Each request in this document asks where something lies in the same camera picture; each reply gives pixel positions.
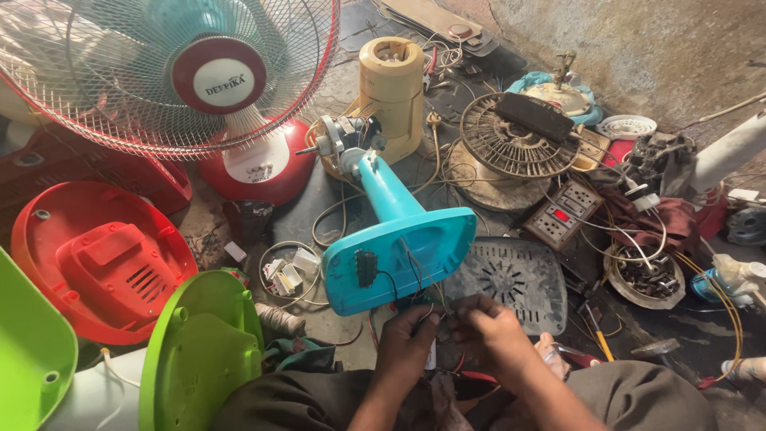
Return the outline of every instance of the green plastic part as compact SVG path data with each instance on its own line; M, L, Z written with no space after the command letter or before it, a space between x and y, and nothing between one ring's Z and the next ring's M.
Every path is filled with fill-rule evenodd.
M205 271L170 297L149 339L139 431L207 430L226 398L260 376L264 338L250 292Z
M0 248L0 429L39 428L76 366L77 337L67 319Z

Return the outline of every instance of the ball of thread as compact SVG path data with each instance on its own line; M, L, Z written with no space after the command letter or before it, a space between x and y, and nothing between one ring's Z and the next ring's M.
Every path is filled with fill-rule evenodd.
M293 316L273 305L256 302L255 311L258 313L261 325L291 337L303 335L303 330L306 328L306 319Z

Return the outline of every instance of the maroon cloth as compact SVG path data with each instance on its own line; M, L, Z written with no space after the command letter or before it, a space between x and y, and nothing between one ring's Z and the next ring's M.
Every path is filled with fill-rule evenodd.
M654 214L638 212L636 206L618 189L601 187L598 193L604 198L604 204L612 212L614 224L620 229L645 230L648 232L628 232L639 245L659 247L663 239L663 227ZM696 213L691 203L680 198L660 198L656 207L667 229L666 245L679 252L694 253L699 245L699 227ZM607 219L607 212L602 206L599 215ZM635 247L625 234L609 231L623 245Z

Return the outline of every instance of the red fan motor housing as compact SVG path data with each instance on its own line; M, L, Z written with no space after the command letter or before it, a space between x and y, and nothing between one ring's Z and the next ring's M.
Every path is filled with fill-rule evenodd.
M228 200L284 205L300 193L314 169L316 155L295 155L306 148L308 131L304 123L289 120L278 131L255 140L250 148L199 160L197 167L205 181Z
M162 213L132 193L84 181L29 202L13 226L11 254L78 336L105 344L147 339L173 291L197 273Z
M0 157L0 237L10 233L27 202L68 181L112 181L148 198L163 214L180 210L192 198L183 163L114 151L48 124L23 149Z

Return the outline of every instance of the deepika logo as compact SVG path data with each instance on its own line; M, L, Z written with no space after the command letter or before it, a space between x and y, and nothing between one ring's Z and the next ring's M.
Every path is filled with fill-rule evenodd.
M243 84L244 83L243 76L244 74L241 74L238 77L230 77L229 81L226 84L216 85L215 87L211 87L211 88L205 88L205 93L207 93L208 96L210 96L212 94L220 93L222 91L226 91L231 88L234 88L239 84Z

